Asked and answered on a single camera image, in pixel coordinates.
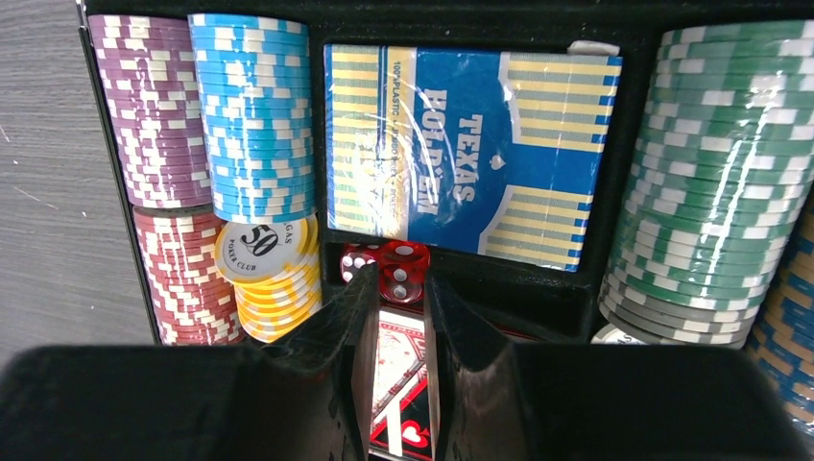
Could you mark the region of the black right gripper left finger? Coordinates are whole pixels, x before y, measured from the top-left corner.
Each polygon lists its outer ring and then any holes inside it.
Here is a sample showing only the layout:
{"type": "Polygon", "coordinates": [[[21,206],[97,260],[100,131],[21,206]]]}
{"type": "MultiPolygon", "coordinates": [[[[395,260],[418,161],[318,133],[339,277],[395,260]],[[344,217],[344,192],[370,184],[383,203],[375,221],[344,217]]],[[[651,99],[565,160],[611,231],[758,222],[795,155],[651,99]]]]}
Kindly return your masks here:
{"type": "Polygon", "coordinates": [[[257,347],[47,346],[1,374],[5,460],[363,460],[378,274],[257,347]]]}

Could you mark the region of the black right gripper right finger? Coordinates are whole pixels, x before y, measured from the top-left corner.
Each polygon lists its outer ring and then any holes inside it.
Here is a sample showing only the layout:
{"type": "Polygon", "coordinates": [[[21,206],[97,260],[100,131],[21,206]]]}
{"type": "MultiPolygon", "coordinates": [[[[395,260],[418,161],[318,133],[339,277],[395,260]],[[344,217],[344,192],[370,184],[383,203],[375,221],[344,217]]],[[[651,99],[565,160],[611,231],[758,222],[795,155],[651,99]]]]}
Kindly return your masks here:
{"type": "Polygon", "coordinates": [[[437,275],[425,284],[437,460],[805,460],[743,353],[517,342],[437,275]]]}

